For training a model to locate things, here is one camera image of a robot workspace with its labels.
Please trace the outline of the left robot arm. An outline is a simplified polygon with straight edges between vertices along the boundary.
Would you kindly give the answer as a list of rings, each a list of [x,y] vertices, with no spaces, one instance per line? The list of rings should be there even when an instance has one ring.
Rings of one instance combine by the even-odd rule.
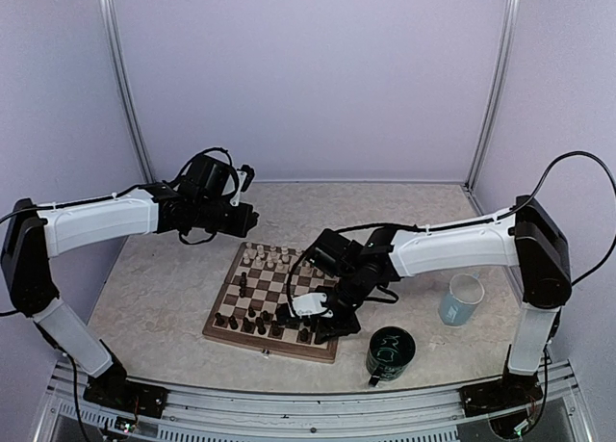
[[[189,246],[194,230],[204,231],[201,244],[219,235],[243,238],[258,220],[242,200],[254,176],[253,167],[237,167],[226,149],[212,147],[170,181],[72,202],[19,199],[1,219],[7,226],[1,274],[12,312],[30,319],[110,405],[128,406],[134,385],[87,325],[124,240],[171,232]]]

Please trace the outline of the dark king piece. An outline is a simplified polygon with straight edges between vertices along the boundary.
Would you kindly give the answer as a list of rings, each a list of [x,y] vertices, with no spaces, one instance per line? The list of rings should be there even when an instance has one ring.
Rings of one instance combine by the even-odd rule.
[[[242,272],[239,281],[239,296],[245,298],[247,296],[247,273]]]

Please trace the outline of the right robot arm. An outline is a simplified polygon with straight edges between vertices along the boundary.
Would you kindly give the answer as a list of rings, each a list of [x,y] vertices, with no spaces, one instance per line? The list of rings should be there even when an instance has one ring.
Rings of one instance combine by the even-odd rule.
[[[363,244],[347,238],[344,228],[326,228],[301,253],[294,270],[307,261],[337,281],[300,296],[286,284],[286,299],[275,311],[280,324],[309,319],[324,342],[359,331],[356,312],[377,288],[443,270],[515,268],[523,284],[522,314],[503,373],[487,387],[503,407],[537,388],[545,347],[573,282],[567,238],[533,196],[520,195],[513,207],[470,220],[366,227],[371,235]]]

